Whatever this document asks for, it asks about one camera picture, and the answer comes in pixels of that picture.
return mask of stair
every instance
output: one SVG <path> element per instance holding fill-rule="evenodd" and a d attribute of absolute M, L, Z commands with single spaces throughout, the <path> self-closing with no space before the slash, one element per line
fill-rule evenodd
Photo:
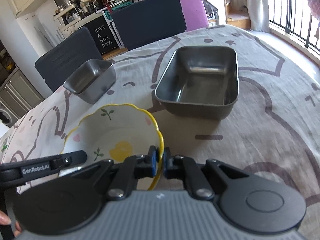
<path fill-rule="evenodd" d="M 226 0 L 227 24 L 237 26 L 244 30 L 250 30 L 251 20 L 249 14 L 232 8 L 231 0 Z"/>

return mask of yellow flower design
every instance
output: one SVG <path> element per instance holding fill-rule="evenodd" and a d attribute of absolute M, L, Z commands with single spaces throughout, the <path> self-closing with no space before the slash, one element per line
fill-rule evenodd
<path fill-rule="evenodd" d="M 109 151 L 110 157 L 117 162 L 123 162 L 125 158 L 131 156 L 132 146 L 127 141 L 120 141 L 116 147 Z"/>

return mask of table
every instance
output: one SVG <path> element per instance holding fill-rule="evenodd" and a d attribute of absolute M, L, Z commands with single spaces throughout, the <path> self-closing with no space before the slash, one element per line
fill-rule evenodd
<path fill-rule="evenodd" d="M 173 52 L 187 45 L 228 46 L 237 52 L 239 99 L 220 122 L 174 116 L 153 96 Z M 1 163 L 59 154 L 66 134 L 82 117 L 105 104 L 132 103 L 154 115 L 173 155 L 190 156 L 198 163 L 216 158 L 300 191 L 308 206 L 300 232 L 307 239 L 318 239 L 320 86 L 295 63 L 230 25 L 181 33 L 112 60 L 117 81 L 95 105 L 60 87 L 0 139 Z M 181 187 L 163 178 L 157 185 Z"/>

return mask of balcony railing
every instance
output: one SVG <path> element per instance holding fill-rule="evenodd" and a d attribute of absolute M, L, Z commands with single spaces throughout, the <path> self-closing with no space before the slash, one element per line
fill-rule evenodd
<path fill-rule="evenodd" d="M 320 55 L 320 41 L 314 36 L 319 22 L 307 0 L 269 0 L 269 20 Z"/>

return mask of small metal loaf pan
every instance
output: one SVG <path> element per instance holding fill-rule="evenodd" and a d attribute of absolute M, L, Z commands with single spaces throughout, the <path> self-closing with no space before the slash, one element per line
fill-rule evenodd
<path fill-rule="evenodd" d="M 63 86 L 83 101 L 94 104 L 115 82 L 112 61 L 89 59 L 67 78 Z"/>
<path fill-rule="evenodd" d="M 176 115 L 224 119 L 239 95 L 237 54 L 222 46 L 177 49 L 155 90 Z"/>

